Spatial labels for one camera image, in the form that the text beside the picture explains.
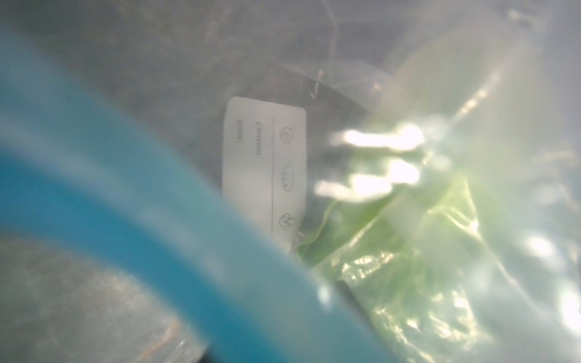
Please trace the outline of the cabbage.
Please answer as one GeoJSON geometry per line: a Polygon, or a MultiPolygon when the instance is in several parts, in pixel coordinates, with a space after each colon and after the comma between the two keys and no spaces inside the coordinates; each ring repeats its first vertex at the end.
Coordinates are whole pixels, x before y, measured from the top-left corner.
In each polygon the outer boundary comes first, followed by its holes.
{"type": "Polygon", "coordinates": [[[580,146],[528,37],[481,28],[396,68],[298,256],[402,362],[580,360],[580,146]]]}

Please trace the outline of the zip-top bag with label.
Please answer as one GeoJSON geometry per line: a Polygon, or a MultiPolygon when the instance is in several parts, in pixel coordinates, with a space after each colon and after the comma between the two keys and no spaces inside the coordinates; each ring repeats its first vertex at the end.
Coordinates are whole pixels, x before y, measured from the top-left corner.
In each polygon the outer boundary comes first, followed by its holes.
{"type": "Polygon", "coordinates": [[[579,132],[578,1],[3,1],[3,362],[402,362],[298,248],[413,51],[528,37],[579,132]]]}

